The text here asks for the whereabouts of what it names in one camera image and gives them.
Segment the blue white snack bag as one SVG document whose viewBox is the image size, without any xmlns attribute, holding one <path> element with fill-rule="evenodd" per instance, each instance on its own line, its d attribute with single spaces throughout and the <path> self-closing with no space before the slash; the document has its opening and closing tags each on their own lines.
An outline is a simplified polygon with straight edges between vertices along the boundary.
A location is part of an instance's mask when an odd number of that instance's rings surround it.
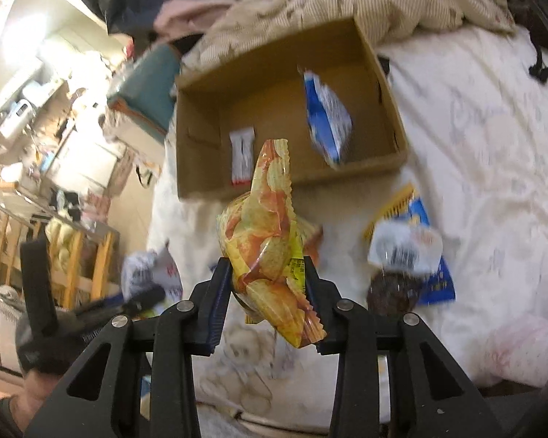
<svg viewBox="0 0 548 438">
<path fill-rule="evenodd" d="M 311 140 L 333 169 L 344 164 L 352 134 L 350 114 L 331 88 L 312 71 L 303 73 Z"/>
</svg>

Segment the pink cloth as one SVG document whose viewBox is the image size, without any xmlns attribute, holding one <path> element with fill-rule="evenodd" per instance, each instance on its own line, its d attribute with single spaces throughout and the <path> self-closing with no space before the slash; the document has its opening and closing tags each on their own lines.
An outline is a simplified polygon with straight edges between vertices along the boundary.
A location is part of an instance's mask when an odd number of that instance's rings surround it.
<svg viewBox="0 0 548 438">
<path fill-rule="evenodd" d="M 167 41 L 202 34 L 233 4 L 235 0 L 169 0 L 160 7 L 153 31 Z"/>
</svg>

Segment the white drawer cabinet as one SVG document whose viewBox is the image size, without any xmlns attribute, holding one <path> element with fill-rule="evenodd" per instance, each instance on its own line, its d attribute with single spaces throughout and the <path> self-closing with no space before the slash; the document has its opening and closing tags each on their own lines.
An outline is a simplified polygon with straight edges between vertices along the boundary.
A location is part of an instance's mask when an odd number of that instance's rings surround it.
<svg viewBox="0 0 548 438">
<path fill-rule="evenodd" d="M 123 148 L 104 137 L 98 117 L 78 118 L 48 160 L 42 180 L 64 191 L 100 193 L 122 155 Z"/>
</svg>

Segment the pink plush toy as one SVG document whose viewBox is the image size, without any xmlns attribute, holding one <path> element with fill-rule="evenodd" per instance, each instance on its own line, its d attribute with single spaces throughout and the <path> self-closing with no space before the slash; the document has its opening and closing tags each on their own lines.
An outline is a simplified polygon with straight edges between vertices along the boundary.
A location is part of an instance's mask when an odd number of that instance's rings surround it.
<svg viewBox="0 0 548 438">
<path fill-rule="evenodd" d="M 541 389 L 548 382 L 548 320 L 526 314 L 495 329 L 483 369 L 496 378 Z"/>
</svg>

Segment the white floral bed sheet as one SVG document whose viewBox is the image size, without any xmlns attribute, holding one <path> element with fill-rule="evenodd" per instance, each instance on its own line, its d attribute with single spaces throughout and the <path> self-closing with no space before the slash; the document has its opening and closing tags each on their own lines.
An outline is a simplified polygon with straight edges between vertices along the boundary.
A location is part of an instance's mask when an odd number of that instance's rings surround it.
<svg viewBox="0 0 548 438">
<path fill-rule="evenodd" d="M 528 74 L 536 57 L 524 29 L 513 38 L 472 26 L 417 33 L 380 53 L 390 60 L 407 163 L 382 177 L 294 188 L 293 204 L 323 228 L 320 277 L 366 306 L 372 269 L 364 230 L 392 195 L 413 184 L 444 241 L 456 293 L 452 303 L 416 311 L 469 378 L 488 387 L 502 380 L 483 369 L 490 334 L 526 314 L 548 320 L 548 82 Z M 548 64 L 548 53 L 544 59 Z M 223 207 L 178 200 L 175 138 L 173 122 L 147 248 L 169 239 L 188 297 L 220 256 L 216 217 Z M 193 361 L 198 400 L 280 427 L 327 428 L 338 358 L 272 342 L 266 321 L 243 323 L 231 299 L 216 353 Z"/>
</svg>

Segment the yellow chip bag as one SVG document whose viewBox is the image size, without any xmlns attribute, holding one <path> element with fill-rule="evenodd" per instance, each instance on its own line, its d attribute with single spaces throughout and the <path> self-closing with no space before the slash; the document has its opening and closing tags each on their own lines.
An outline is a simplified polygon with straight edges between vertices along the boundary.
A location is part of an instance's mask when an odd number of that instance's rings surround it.
<svg viewBox="0 0 548 438">
<path fill-rule="evenodd" d="M 285 138 L 263 143 L 250 190 L 218 216 L 217 231 L 247 323 L 268 321 L 295 348 L 327 336 L 307 299 L 304 243 L 292 202 Z"/>
</svg>

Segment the wooden rack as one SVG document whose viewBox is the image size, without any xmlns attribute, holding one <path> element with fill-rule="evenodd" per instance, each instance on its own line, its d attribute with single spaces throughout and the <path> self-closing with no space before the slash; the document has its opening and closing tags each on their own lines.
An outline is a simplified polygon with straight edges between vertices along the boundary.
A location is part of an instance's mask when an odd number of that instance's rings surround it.
<svg viewBox="0 0 548 438">
<path fill-rule="evenodd" d="M 114 294 L 111 283 L 118 234 L 105 224 L 91 230 L 39 201 L 16 182 L 0 181 L 0 286 L 24 292 L 21 244 L 47 244 L 55 304 L 72 308 Z"/>
</svg>

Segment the red white snack bag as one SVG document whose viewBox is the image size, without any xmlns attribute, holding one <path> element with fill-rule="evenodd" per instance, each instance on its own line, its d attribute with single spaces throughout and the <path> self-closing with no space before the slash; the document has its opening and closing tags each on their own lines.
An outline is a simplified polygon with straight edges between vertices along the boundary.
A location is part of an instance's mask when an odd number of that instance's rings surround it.
<svg viewBox="0 0 548 438">
<path fill-rule="evenodd" d="M 132 253 L 125 257 L 121 266 L 121 293 L 126 300 L 156 286 L 165 293 L 161 302 L 163 307 L 182 300 L 181 276 L 169 251 L 169 242 L 159 250 Z"/>
</svg>

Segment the brown checkered wafer bar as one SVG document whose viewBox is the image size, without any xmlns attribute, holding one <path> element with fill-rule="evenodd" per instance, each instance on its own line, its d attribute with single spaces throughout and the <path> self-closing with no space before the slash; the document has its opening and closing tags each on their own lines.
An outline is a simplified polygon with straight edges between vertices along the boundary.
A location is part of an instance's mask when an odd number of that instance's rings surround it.
<svg viewBox="0 0 548 438">
<path fill-rule="evenodd" d="M 303 243 L 303 254 L 311 258 L 313 265 L 319 265 L 319 249 L 324 238 L 323 228 L 318 224 L 311 223 L 307 219 L 298 216 L 297 229 Z"/>
</svg>

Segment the small white red bar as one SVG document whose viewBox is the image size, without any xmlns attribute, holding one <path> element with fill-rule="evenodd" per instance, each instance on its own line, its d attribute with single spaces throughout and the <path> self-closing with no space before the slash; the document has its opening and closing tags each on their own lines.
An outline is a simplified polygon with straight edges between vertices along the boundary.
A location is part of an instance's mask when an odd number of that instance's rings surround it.
<svg viewBox="0 0 548 438">
<path fill-rule="evenodd" d="M 254 128 L 242 128 L 231 131 L 231 183 L 241 185 L 249 183 L 253 175 Z"/>
</svg>

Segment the beige striped bear quilt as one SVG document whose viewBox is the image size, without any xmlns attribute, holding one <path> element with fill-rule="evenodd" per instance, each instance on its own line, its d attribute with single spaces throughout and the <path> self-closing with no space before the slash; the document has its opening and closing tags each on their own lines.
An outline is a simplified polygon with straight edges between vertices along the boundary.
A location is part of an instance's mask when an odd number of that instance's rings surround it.
<svg viewBox="0 0 548 438">
<path fill-rule="evenodd" d="M 516 29 L 507 0 L 239 0 L 183 63 L 189 72 L 202 72 L 284 36 L 342 19 L 355 19 L 373 45 L 406 39 L 417 28 L 454 31 L 465 22 L 506 34 Z"/>
</svg>

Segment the brown cardboard box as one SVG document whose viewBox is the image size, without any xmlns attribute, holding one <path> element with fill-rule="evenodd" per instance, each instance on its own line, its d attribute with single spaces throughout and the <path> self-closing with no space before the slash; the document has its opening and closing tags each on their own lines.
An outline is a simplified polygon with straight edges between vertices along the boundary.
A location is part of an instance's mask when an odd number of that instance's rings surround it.
<svg viewBox="0 0 548 438">
<path fill-rule="evenodd" d="M 337 169 L 311 141 L 303 72 L 345 105 L 353 129 Z M 285 138 L 295 186 L 375 176 L 404 165 L 409 145 L 384 70 L 363 29 L 336 20 L 284 36 L 203 73 L 177 79 L 176 179 L 182 200 L 226 200 L 247 191 L 231 180 L 229 135 L 251 128 L 254 148 Z"/>
</svg>

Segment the blue yellow snack packet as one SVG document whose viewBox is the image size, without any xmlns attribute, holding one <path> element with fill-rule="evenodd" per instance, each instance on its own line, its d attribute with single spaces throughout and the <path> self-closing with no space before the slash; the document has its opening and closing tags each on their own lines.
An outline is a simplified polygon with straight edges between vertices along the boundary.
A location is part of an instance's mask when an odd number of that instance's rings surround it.
<svg viewBox="0 0 548 438">
<path fill-rule="evenodd" d="M 455 300 L 441 234 L 431 226 L 422 197 L 409 183 L 366 227 L 366 260 L 390 285 L 411 281 L 413 300 L 431 306 Z"/>
</svg>

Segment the teal cushion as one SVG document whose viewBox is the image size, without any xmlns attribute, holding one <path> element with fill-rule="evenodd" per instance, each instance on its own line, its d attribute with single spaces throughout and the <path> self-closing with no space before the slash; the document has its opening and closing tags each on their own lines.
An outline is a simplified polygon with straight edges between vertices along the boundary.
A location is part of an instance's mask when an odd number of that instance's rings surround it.
<svg viewBox="0 0 548 438">
<path fill-rule="evenodd" d="M 153 46 L 114 75 L 107 107 L 127 115 L 156 141 L 164 141 L 174 113 L 180 53 L 169 43 Z"/>
</svg>

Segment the dark seaweed snack pack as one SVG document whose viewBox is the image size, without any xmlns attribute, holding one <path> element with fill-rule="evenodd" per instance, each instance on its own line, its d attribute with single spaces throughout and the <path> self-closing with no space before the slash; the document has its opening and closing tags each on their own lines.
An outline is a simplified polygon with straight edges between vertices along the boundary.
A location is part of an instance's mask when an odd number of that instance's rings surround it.
<svg viewBox="0 0 548 438">
<path fill-rule="evenodd" d="M 441 235 L 430 226 L 396 219 L 376 223 L 367 252 L 373 268 L 369 310 L 383 316 L 413 311 L 427 280 L 437 273 L 443 249 Z"/>
</svg>

